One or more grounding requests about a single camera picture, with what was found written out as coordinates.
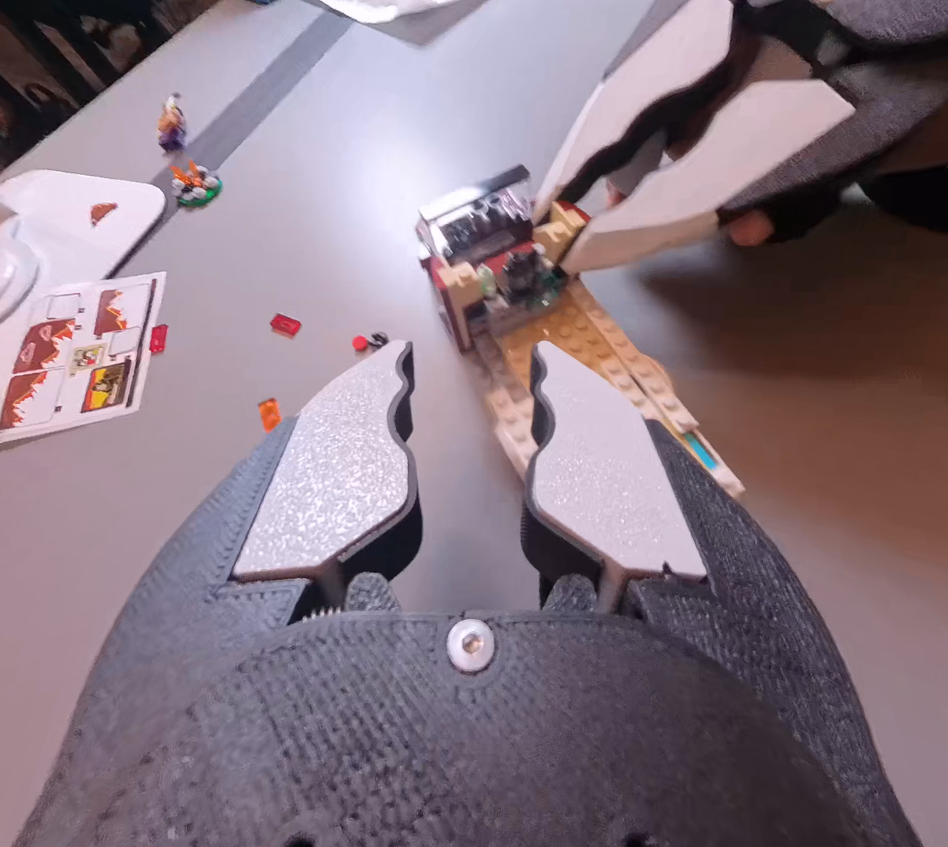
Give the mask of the printed sticker sheet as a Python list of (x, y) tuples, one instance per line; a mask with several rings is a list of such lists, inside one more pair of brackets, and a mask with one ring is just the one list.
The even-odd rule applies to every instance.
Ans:
[(6, 320), (2, 444), (136, 413), (166, 282), (149, 272), (48, 288)]

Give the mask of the tan white red brick vehicle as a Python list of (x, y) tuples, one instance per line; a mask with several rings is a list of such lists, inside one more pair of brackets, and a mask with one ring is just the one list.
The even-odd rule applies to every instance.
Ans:
[[(589, 217), (556, 203), (535, 225), (530, 173), (515, 166), (422, 205), (415, 226), (419, 261), (433, 286), (447, 336), (477, 372), (493, 432), (520, 477), (537, 446), (531, 435), (533, 347), (549, 341), (601, 375), (642, 413), (670, 430), (733, 498), (744, 487), (701, 433), (655, 360), (639, 351), (578, 275), (561, 261)], [(536, 295), (511, 299), (504, 261), (538, 253)]]

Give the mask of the purple brick minifigure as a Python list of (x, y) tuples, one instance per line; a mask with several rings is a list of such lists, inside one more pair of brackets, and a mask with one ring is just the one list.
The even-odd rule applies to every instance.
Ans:
[(178, 153), (187, 140), (187, 123), (182, 106), (181, 95), (172, 93), (163, 103), (158, 119), (158, 144), (164, 154)]

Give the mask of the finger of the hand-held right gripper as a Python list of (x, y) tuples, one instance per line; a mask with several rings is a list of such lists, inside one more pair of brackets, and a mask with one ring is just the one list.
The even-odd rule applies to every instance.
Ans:
[(820, 79), (762, 80), (725, 104), (676, 162), (625, 201), (591, 217), (561, 262), (565, 273), (621, 267), (717, 230), (717, 212), (856, 107)]
[(602, 78), (544, 177), (533, 218), (576, 203), (626, 166), (717, 73), (731, 47), (733, 0), (688, 0)]

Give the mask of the grey desk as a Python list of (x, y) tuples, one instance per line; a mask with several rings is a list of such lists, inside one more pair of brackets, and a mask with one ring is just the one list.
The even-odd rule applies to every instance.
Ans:
[[(222, 0), (24, 158), (156, 180), (182, 96), (221, 198), (171, 213), (125, 274), (165, 271), (140, 410), (2, 449), (2, 845), (160, 549), (355, 360), (413, 343), (424, 539), (409, 611), (523, 612), (522, 484), (418, 264), (421, 204), (540, 177), (655, 0), (480, 0), (373, 29), (303, 0)], [(712, 239), (586, 285), (670, 374), (844, 656), (907, 817), (946, 845), (946, 237), (861, 201), (761, 251)], [(272, 332), (282, 313), (302, 322)]]

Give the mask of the person's right hand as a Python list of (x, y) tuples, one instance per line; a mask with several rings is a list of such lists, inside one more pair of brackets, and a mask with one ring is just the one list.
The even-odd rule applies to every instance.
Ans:
[(721, 225), (729, 240), (739, 247), (799, 240), (836, 212), (843, 192), (838, 185), (783, 192), (747, 209), (725, 210)]

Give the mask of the brick campfire build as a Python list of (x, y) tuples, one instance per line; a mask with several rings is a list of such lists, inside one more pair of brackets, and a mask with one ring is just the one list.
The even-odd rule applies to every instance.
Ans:
[(169, 166), (172, 196), (179, 208), (203, 208), (222, 192), (220, 176), (189, 160), (186, 166)]

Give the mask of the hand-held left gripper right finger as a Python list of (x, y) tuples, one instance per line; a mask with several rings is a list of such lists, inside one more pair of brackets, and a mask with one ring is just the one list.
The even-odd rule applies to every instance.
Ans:
[(577, 574), (611, 611), (632, 580), (704, 580), (705, 561), (635, 405), (549, 341), (532, 349), (529, 383), (537, 448), (520, 543), (542, 597)]

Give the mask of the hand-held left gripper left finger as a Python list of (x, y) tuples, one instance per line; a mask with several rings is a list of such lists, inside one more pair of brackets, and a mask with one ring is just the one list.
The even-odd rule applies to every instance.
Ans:
[(409, 449), (412, 343), (391, 341), (321, 389), (295, 418), (231, 571), (304, 580), (340, 607), (363, 572), (393, 580), (417, 556), (423, 518)]

